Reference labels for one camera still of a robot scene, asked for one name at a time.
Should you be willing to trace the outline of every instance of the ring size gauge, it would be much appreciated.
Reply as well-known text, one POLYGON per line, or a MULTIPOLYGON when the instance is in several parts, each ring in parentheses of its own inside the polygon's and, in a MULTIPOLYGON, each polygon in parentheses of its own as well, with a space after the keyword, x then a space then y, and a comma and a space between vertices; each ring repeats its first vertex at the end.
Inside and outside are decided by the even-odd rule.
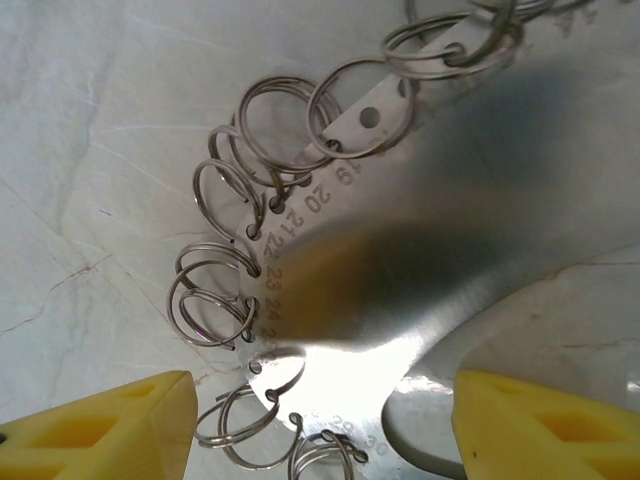
MULTIPOLYGON (((496 301, 640 238, 640 165, 590 144, 593 132, 612 149, 624 143, 615 122, 597 121, 626 111, 602 87, 611 72, 599 59, 625 44, 613 30, 632 30, 634 17, 598 4, 602 26, 585 22, 565 41, 554 11, 581 2, 475 4, 419 18, 408 2, 410 23, 381 40, 380 57, 347 61, 317 83, 261 79, 213 130, 194 192, 228 243, 185 247, 167 309, 186 341, 235 351, 247 384, 204 414, 219 417, 214 435, 198 432, 202 446, 248 470, 286 464, 288 478, 327 456, 345 478, 464 478, 459 458, 409 462, 389 441, 383 410, 396 386, 496 301), (331 89, 360 65, 391 73, 344 109, 331 89), (268 92, 307 104, 310 143, 290 161, 247 122, 249 103, 268 92), (571 129, 578 118, 582 129, 571 129), (250 206, 237 230, 205 201, 207 167, 250 206), (208 259, 188 264, 194 252, 208 259), (210 266, 237 270, 239 293, 200 287, 193 272, 210 266), (230 313, 233 333, 199 322, 191 298, 230 313), (230 432, 231 406, 253 395, 267 413, 230 432), (296 432, 280 458, 259 465, 233 450, 276 419, 296 432)), ((634 84, 620 88, 615 98, 640 98, 634 84)))

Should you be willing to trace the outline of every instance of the yellow foam pad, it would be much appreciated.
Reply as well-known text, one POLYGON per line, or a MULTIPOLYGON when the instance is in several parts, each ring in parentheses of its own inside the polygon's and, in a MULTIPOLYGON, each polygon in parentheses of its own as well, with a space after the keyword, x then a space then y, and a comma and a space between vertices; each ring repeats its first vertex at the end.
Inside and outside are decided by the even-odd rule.
POLYGON ((640 480, 640 415, 482 372, 455 380, 469 480, 640 480))
POLYGON ((2 480, 178 480, 198 414, 167 372, 0 425, 2 480))

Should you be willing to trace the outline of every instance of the steel ring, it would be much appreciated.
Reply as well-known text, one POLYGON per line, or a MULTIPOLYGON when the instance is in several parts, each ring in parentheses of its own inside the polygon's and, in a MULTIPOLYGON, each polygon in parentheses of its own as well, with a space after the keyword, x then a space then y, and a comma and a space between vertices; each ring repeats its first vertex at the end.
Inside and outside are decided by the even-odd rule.
MULTIPOLYGON (((495 12, 500 8, 499 5, 496 5, 496 2, 487 1, 487 0, 470 0, 472 4, 477 7, 484 8, 485 10, 489 10, 491 12, 495 12)), ((558 0, 528 0, 524 2, 518 2, 518 6, 516 7, 516 17, 523 22, 529 22, 534 18, 542 15, 543 13, 551 10, 554 5, 558 2, 558 0)))
POLYGON ((258 278, 262 273, 262 269, 260 266, 254 262, 247 255, 242 253, 237 248, 223 245, 221 243, 216 242, 193 242, 180 250, 178 257, 176 258, 175 269, 176 273, 179 273, 183 270, 182 267, 182 259, 191 252, 204 251, 204 252, 217 252, 223 255, 228 255, 232 259, 237 262, 240 262, 247 269, 247 273, 251 275, 253 278, 258 278))
MULTIPOLYGON (((420 31, 429 32, 437 28, 453 26, 458 23, 459 15, 461 14, 438 17, 438 22, 435 24, 430 23, 430 19, 422 20, 424 27, 420 31)), ((473 75, 508 64, 524 39, 524 28, 520 21, 514 20, 512 28, 509 31, 509 36, 511 38, 511 44, 504 47, 503 51, 494 52, 494 54, 486 57, 483 62, 476 63, 470 67, 449 68, 442 72, 428 72, 409 69, 404 66, 402 62, 389 62, 389 64, 393 67, 396 74, 410 80, 437 81, 473 75)))
MULTIPOLYGON (((227 138, 238 137, 240 135, 233 125, 218 125, 216 128, 211 130, 211 133, 209 133, 209 139, 207 140, 207 147, 209 149, 210 158, 218 158, 222 160, 222 155, 220 155, 220 151, 218 150, 217 145, 218 135, 221 134, 226 135, 227 138)), ((216 170, 220 174, 220 178, 222 178, 222 180, 231 188, 231 190, 233 190, 233 192, 240 200, 242 200, 243 202, 249 201, 249 199, 245 195, 245 192, 241 187, 238 186, 238 183, 233 179, 233 177, 227 175, 221 168, 216 168, 216 170)))
MULTIPOLYGON (((271 180, 269 181, 269 180, 264 180, 258 177, 256 173, 253 172, 249 168, 249 166, 246 164, 245 160, 240 154, 240 151, 238 150, 238 145, 236 143, 237 140, 244 142, 244 139, 240 136, 240 133, 236 129, 235 115, 231 117, 231 122, 229 125, 220 125, 214 128, 209 134, 208 148, 209 148, 209 155, 212 158, 222 157, 220 155, 220 151, 218 149, 218 144, 217 144, 219 135, 225 135, 227 137, 227 141, 229 142, 229 148, 231 150, 231 157, 233 161, 244 171, 244 173, 246 174, 246 177, 248 177, 251 181, 257 183, 258 185, 262 185, 268 188, 275 188, 276 191, 284 192, 285 185, 283 183, 283 180, 275 171, 273 171, 273 169, 267 168, 267 173, 271 177, 271 180)), ((242 188, 238 187, 238 183, 234 181, 232 177, 225 175, 224 172, 220 169, 218 170, 218 173, 220 173, 222 180, 227 185, 229 185, 229 187, 231 187, 231 189, 235 192, 235 194, 240 199, 242 199, 245 202, 248 201, 248 198, 244 194, 242 188)))
POLYGON ((225 179, 225 176, 222 177, 222 179, 228 185, 231 186, 232 190, 234 190, 236 194, 239 194, 239 192, 242 191, 241 198, 243 198, 245 202, 248 201, 251 203, 253 207, 255 222, 258 226, 262 226, 262 223, 264 222, 265 209, 266 209, 264 197, 258 196, 258 193, 253 188, 253 186, 244 178, 244 176, 238 170, 235 169, 235 167, 220 160, 219 158, 210 158, 209 160, 205 160, 204 162, 201 162, 193 172, 192 186, 193 186, 193 193, 196 200, 196 205, 198 206, 200 213, 202 213, 207 223, 214 230, 216 230, 225 240, 228 240, 229 242, 234 241, 235 236, 231 232, 227 231, 220 224, 220 222, 216 220, 216 218, 213 216, 211 209, 209 208, 209 206, 207 205, 204 199, 204 195, 202 193, 201 177, 202 177, 202 172, 206 167, 215 167, 218 172, 224 171, 228 175, 227 178, 235 179, 231 183, 229 183, 229 181, 225 179), (242 188, 244 190, 240 190, 238 188, 238 185, 242 185, 242 188))
POLYGON ((180 314, 184 319, 185 323, 198 335, 202 338, 209 340, 212 342, 211 347, 219 347, 219 346, 227 346, 230 350, 235 350, 235 346, 232 343, 238 337, 242 337, 242 339, 246 342, 253 342, 255 336, 251 331, 251 327, 253 325, 253 320, 255 318, 257 300, 253 297, 249 297, 245 300, 246 306, 249 308, 249 311, 244 314, 238 307, 236 307, 233 303, 226 300, 221 295, 217 293, 211 292, 209 290, 203 290, 201 288, 194 288, 191 290, 185 290, 180 295, 180 300, 178 301, 178 310, 180 310, 180 314), (209 331, 204 326, 200 325, 193 316, 189 313, 189 310, 186 306, 186 300, 188 298, 199 298, 200 300, 204 300, 208 303, 212 303, 227 313, 233 316, 238 323, 240 323, 240 328, 236 330, 233 334, 228 337, 219 337, 215 333, 209 331))
POLYGON ((411 40, 415 37, 423 39, 423 27, 426 25, 431 25, 432 23, 444 22, 443 27, 449 26, 450 22, 447 22, 449 18, 453 16, 459 20, 464 20, 466 17, 471 15, 471 12, 464 12, 458 14, 450 14, 450 15, 441 15, 438 17, 429 17, 427 19, 414 21, 401 27, 396 28, 392 32, 390 32, 384 39, 382 40, 382 55, 384 58, 389 61, 424 61, 424 60, 434 60, 438 58, 445 58, 451 55, 459 54, 461 49, 459 46, 450 46, 445 47, 437 52, 415 52, 415 53, 400 53, 397 52, 396 49, 402 45, 403 43, 411 40))
POLYGON ((414 100, 416 93, 413 88, 411 88, 411 82, 407 78, 402 78, 401 81, 404 85, 404 91, 408 92, 408 94, 404 97, 404 112, 402 118, 396 129, 392 131, 386 138, 376 142, 373 146, 367 147, 364 150, 350 152, 350 151, 337 151, 332 150, 326 146, 327 140, 321 137, 321 133, 317 131, 316 126, 313 122, 313 112, 316 108, 316 104, 318 103, 320 97, 324 95, 325 90, 328 86, 338 78, 338 76, 345 70, 362 64, 376 64, 376 65, 387 65, 387 63, 380 59, 374 57, 367 58, 359 58, 356 60, 350 60, 347 63, 342 64, 335 70, 333 70, 329 75, 325 77, 322 82, 318 84, 316 89, 313 91, 311 98, 309 99, 309 104, 307 105, 307 133, 309 134, 309 138, 313 145, 318 149, 321 153, 326 156, 333 156, 334 158, 340 158, 343 160, 362 158, 374 153, 380 153, 382 151, 387 150, 392 147, 394 142, 401 138, 406 131, 411 126, 411 120, 413 118, 413 110, 414 110, 414 100))
POLYGON ((498 10, 493 19, 494 27, 491 30, 489 38, 478 47, 473 53, 468 55, 454 55, 445 60, 450 67, 467 67, 474 65, 493 53, 502 39, 511 29, 513 20, 515 20, 515 11, 518 0, 503 0, 504 6, 498 10))
MULTIPOLYGON (((228 421, 229 421, 229 411, 231 410, 231 405, 232 403, 225 402, 225 404, 222 407, 222 411, 220 412, 220 417, 218 417, 218 434, 219 435, 222 435, 222 436, 228 435, 228 421)), ((295 449, 296 444, 298 443, 298 439, 302 435, 302 428, 303 428, 302 416, 300 416, 298 413, 291 413, 289 415, 289 421, 296 426, 293 442, 291 443, 291 446, 289 447, 289 449, 280 458, 274 460, 273 462, 265 463, 265 464, 257 464, 257 463, 249 462, 244 458, 242 458, 240 455, 238 455, 238 452, 235 451, 233 446, 223 447, 222 450, 227 456, 227 458, 229 458, 229 460, 231 460, 233 463, 238 465, 240 468, 244 468, 245 470, 253 470, 253 471, 270 470, 274 467, 277 467, 278 465, 281 465, 282 463, 286 462, 287 459, 291 456, 291 454, 293 453, 293 450, 295 449)))
POLYGON ((322 433, 316 433, 310 435, 306 438, 302 438, 298 441, 291 457, 289 458, 289 462, 287 465, 287 478, 289 480, 298 480, 302 472, 309 467, 312 463, 315 463, 319 460, 322 460, 326 457, 334 455, 336 453, 341 456, 341 463, 343 468, 345 469, 345 479, 353 478, 353 466, 351 465, 351 461, 348 456, 350 455, 359 463, 366 463, 368 461, 368 456, 362 450, 358 450, 353 443, 347 438, 343 438, 342 436, 335 435, 335 440, 330 439, 328 442, 323 445, 314 445, 311 449, 309 449, 304 454, 301 454, 302 449, 307 444, 313 444, 317 440, 326 440, 327 432, 323 431, 322 433))
POLYGON ((183 295, 180 298, 179 301, 179 310, 180 313, 185 321, 185 323, 194 331, 198 334, 198 336, 200 338, 194 338, 193 336, 189 335, 187 332, 185 332, 180 325, 178 325, 178 320, 176 319, 175 313, 174 313, 174 308, 173 308, 173 299, 175 297, 175 293, 176 290, 178 288, 178 286, 180 284, 184 283, 184 280, 187 278, 187 275, 192 272, 193 270, 206 266, 206 265, 210 265, 211 261, 205 260, 202 262, 196 262, 193 263, 187 267, 185 267, 182 271, 180 271, 180 273, 176 276, 175 280, 173 281, 173 283, 171 284, 171 287, 169 287, 169 291, 167 292, 167 300, 166 300, 166 309, 167 309, 167 317, 168 317, 168 321, 169 321, 169 325, 171 325, 171 327, 173 328, 173 330, 180 335, 180 337, 183 338, 183 340, 185 340, 187 343, 190 343, 192 345, 197 345, 199 347, 222 347, 225 348, 227 350, 235 350, 235 346, 233 345, 229 345, 231 342, 233 342, 236 338, 238 338, 240 335, 243 335, 245 332, 249 332, 248 336, 245 338, 247 341, 250 341, 252 339, 252 333, 250 333, 250 328, 251 325, 253 323, 254 317, 255 317, 255 310, 257 307, 257 301, 255 298, 250 297, 250 303, 251 305, 249 305, 249 312, 247 313, 246 317, 245 315, 243 315, 240 310, 235 307, 231 302, 229 302, 226 298, 224 298, 221 295, 216 295, 213 292, 209 292, 207 290, 202 290, 199 288, 195 288, 195 289, 190 289, 190 290, 186 290, 183 295), (184 301, 186 298, 188 297, 198 297, 207 301, 211 301, 213 303, 215 303, 216 305, 218 305, 219 307, 223 308, 224 310, 226 310, 227 312, 229 312, 231 315, 234 316, 234 318, 236 318, 238 320, 238 322, 241 324, 240 328, 230 337, 228 338, 220 338, 218 336, 216 336, 215 334, 213 334, 212 332, 208 331, 206 328, 202 328, 195 320, 194 318, 189 314, 188 310, 186 309, 185 305, 184 305, 184 301))
POLYGON ((244 428, 241 428, 232 433, 226 433, 224 435, 218 434, 213 436, 202 435, 200 432, 198 432, 197 429, 198 425, 200 425, 209 415, 223 408, 225 404, 232 404, 233 402, 241 398, 255 395, 255 392, 251 389, 249 384, 245 383, 243 385, 240 385, 232 392, 218 397, 216 399, 216 404, 198 417, 198 420, 196 422, 196 431, 194 434, 196 440, 198 440, 198 444, 202 447, 207 448, 229 447, 235 445, 236 443, 242 442, 243 440, 247 440, 248 438, 251 438, 264 430, 276 418, 276 415, 278 415, 278 411, 280 410, 280 400, 275 393, 269 395, 270 398, 267 397, 270 401, 273 399, 273 407, 271 407, 271 409, 261 418, 244 428))
MULTIPOLYGON (((279 75, 259 80, 245 92, 236 113, 238 131, 245 140, 247 147, 249 147, 249 149, 258 157, 258 160, 261 161, 261 163, 264 163, 266 166, 274 168, 282 173, 294 174, 309 173, 318 168, 322 168, 333 160, 333 157, 325 155, 324 158, 309 165, 298 166, 283 164, 271 156, 269 152, 267 152, 266 149, 253 137, 249 130, 247 112, 249 104, 254 98, 265 93, 280 91, 294 95, 307 103, 311 98, 314 88, 314 83, 305 78, 293 75, 279 75)), ((333 100, 333 98, 328 94, 324 95, 323 102, 318 102, 313 109, 314 119, 320 119, 320 124, 323 129, 326 128, 340 113, 337 102, 335 102, 335 100, 333 100), (326 108, 327 101, 330 105, 329 110, 326 108)))

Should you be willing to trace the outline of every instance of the white marble surface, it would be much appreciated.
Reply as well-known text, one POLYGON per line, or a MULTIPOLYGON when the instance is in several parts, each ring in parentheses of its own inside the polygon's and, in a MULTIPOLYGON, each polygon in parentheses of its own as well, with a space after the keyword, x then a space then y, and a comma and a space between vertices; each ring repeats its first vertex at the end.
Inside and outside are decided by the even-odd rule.
MULTIPOLYGON (((191 348, 163 320, 176 253, 215 239, 190 190, 208 131, 254 79, 285 69, 318 78, 375 53, 401 18, 399 2, 376 0, 0 0, 0 423, 168 369, 193 372, 203 407, 242 381, 233 354, 191 348)), ((517 306, 527 349, 485 318, 483 334, 471 332, 483 321, 469 327, 478 345, 464 361, 532 380, 568 362, 570 389, 640 410, 638 262, 632 249, 543 282, 517 306), (619 329, 598 342, 576 324, 612 309, 624 310, 619 329)), ((498 317, 513 316, 503 305, 498 317)), ((434 351, 435 377, 463 361, 461 335, 434 351)), ((436 417, 429 447, 450 449, 446 415, 436 417)), ((274 429, 246 448, 279 451, 288 434, 274 429)), ((199 448, 187 473, 245 476, 199 448)))

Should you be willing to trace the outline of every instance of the metal plate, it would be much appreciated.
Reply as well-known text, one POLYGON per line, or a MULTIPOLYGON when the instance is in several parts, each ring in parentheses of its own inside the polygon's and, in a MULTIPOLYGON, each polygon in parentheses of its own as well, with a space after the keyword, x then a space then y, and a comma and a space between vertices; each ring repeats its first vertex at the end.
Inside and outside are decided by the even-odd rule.
MULTIPOLYGON (((423 459, 429 474, 389 446, 382 411, 394 388, 497 300, 640 240, 629 123, 640 109, 640 15, 599 8, 596 22, 578 12, 569 38, 557 19, 531 24, 526 57, 455 105, 434 112, 449 84, 423 90, 431 108, 398 146, 316 172, 268 215, 259 241, 240 238, 263 265, 259 279, 241 278, 261 303, 258 341, 237 345, 244 365, 262 363, 247 371, 252 387, 262 395, 304 364, 279 418, 295 411, 307 433, 348 433, 369 452, 369 478, 462 478, 452 462, 423 459)), ((378 108, 384 129, 401 100, 387 79, 327 135, 361 146, 376 129, 359 125, 360 111, 378 108)))

